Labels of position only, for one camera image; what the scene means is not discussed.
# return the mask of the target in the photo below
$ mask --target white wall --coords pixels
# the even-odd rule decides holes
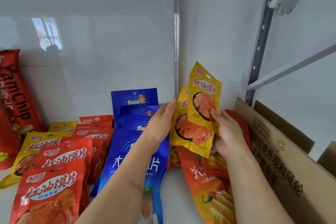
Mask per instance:
[[[336,34],[336,0],[300,0],[292,14],[272,23],[263,76]],[[257,90],[256,99],[316,141],[317,160],[335,138],[336,54]]]
[[[180,85],[199,61],[222,84],[221,108],[233,109],[253,42],[256,0],[181,0]]]

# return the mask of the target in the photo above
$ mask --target person's right hand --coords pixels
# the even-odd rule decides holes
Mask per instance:
[[[237,150],[248,149],[240,126],[230,115],[224,110],[221,110],[221,115],[214,109],[210,112],[214,120],[219,123],[220,137],[216,137],[213,143],[219,154],[226,159],[231,154],[235,154]]]

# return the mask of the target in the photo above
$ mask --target brown cardboard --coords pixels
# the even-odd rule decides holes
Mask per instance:
[[[248,123],[251,152],[294,222],[336,223],[335,178],[244,101],[237,98],[234,110]]]
[[[322,167],[336,177],[336,142],[332,141],[317,160]]]
[[[304,133],[280,117],[267,106],[255,101],[254,110],[263,116],[269,123],[279,129],[287,138],[299,146],[305,153],[309,154],[315,142],[307,137]]]

